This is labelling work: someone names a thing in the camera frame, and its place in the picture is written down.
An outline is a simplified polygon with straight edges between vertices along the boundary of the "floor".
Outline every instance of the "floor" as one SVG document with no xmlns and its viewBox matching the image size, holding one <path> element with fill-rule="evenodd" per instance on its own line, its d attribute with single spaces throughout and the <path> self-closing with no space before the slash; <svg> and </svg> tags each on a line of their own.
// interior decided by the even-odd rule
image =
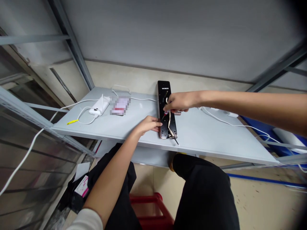
<svg viewBox="0 0 307 230">
<path fill-rule="evenodd" d="M 235 163 L 213 157 L 204 158 L 218 166 Z M 165 206 L 173 218 L 175 218 L 185 181 L 167 168 L 140 164 L 134 164 L 134 166 L 137 179 L 131 194 L 149 196 L 154 192 L 159 192 L 163 197 Z M 262 168 L 227 172 L 274 180 L 300 182 L 292 169 Z M 231 185 L 239 215 L 240 227 L 243 230 L 292 229 L 295 220 L 301 212 L 301 204 L 307 198 L 306 191 L 298 191 L 284 185 L 237 178 L 231 178 Z M 142 212 L 143 215 L 153 214 L 154 207 L 148 205 Z M 76 214 L 70 211 L 63 229 L 66 229 L 75 217 Z"/>
</svg>

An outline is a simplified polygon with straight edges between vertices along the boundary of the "hand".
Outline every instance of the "hand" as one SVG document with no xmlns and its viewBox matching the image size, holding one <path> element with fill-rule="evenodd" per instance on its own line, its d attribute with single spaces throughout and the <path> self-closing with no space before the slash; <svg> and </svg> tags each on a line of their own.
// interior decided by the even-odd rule
<svg viewBox="0 0 307 230">
<path fill-rule="evenodd" d="M 164 111 L 171 110 L 188 112 L 189 108 L 201 107 L 202 95 L 204 91 L 173 93 L 168 98 L 168 104 L 163 108 Z"/>
<path fill-rule="evenodd" d="M 160 126 L 162 126 L 162 123 L 159 122 L 158 118 L 147 116 L 134 128 L 132 132 L 143 136 L 149 130 L 159 132 Z"/>
</svg>

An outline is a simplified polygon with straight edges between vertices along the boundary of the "red stool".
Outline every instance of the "red stool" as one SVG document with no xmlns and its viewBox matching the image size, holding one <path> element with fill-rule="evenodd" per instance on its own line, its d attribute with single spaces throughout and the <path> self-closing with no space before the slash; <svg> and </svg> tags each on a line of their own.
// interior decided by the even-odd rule
<svg viewBox="0 0 307 230">
<path fill-rule="evenodd" d="M 132 205 L 138 203 L 154 203 L 162 212 L 162 216 L 138 217 L 138 220 L 140 221 L 140 224 L 144 230 L 173 229 L 174 220 L 163 204 L 163 199 L 160 193 L 154 193 L 153 196 L 130 196 L 130 201 Z"/>
</svg>

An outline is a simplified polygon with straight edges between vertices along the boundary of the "white paper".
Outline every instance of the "white paper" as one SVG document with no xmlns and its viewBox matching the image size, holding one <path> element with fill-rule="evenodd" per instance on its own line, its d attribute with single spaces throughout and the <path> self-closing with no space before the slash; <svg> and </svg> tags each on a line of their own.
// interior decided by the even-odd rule
<svg viewBox="0 0 307 230">
<path fill-rule="evenodd" d="M 78 180 L 80 177 L 82 177 L 84 174 L 86 174 L 90 169 L 90 163 L 82 163 L 77 165 L 77 171 L 76 171 L 76 176 L 73 182 Z"/>
</svg>

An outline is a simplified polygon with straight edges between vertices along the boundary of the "shoe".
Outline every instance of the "shoe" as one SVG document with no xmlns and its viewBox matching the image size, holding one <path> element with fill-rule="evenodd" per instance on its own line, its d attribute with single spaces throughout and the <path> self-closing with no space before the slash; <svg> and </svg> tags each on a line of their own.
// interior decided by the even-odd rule
<svg viewBox="0 0 307 230">
<path fill-rule="evenodd" d="M 169 164 L 169 169 L 170 169 L 172 172 L 175 172 L 174 169 L 173 169 L 173 160 L 174 160 L 174 157 L 175 157 L 177 154 L 185 154 L 185 155 L 186 155 L 186 153 L 176 152 L 176 154 L 173 156 L 173 158 L 172 158 L 172 160 L 171 160 L 171 162 L 170 162 L 170 164 Z"/>
</svg>

